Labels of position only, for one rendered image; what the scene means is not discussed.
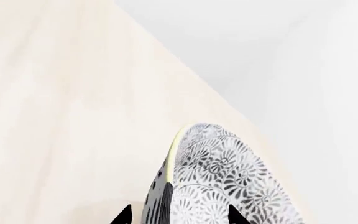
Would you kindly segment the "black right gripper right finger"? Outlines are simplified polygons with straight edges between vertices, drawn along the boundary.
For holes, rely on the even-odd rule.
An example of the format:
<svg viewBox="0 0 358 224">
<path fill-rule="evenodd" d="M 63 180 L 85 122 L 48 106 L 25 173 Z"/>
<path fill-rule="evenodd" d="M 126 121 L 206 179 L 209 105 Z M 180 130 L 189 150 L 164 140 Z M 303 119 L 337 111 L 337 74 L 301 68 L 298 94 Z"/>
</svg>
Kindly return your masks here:
<svg viewBox="0 0 358 224">
<path fill-rule="evenodd" d="M 229 224 L 250 224 L 250 222 L 233 205 L 229 205 L 228 222 Z"/>
</svg>

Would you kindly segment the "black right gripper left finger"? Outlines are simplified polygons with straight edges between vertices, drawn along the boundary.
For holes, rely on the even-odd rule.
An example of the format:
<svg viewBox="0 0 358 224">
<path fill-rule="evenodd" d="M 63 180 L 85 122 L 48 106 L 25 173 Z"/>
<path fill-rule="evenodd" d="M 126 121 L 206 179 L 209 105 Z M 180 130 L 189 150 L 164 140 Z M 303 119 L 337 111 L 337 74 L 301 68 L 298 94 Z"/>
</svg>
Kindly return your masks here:
<svg viewBox="0 0 358 224">
<path fill-rule="evenodd" d="M 132 206 L 128 204 L 110 224 L 132 224 Z"/>
</svg>

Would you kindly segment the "black white floral patterned bowl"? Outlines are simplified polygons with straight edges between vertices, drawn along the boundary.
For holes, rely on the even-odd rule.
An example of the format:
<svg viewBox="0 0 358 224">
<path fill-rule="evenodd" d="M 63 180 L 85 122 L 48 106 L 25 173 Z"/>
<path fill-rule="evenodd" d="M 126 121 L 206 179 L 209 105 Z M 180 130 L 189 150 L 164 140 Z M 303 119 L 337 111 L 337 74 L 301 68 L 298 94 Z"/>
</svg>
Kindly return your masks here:
<svg viewBox="0 0 358 224">
<path fill-rule="evenodd" d="M 140 224 L 306 224 L 263 160 L 217 124 L 177 132 L 145 198 Z"/>
</svg>

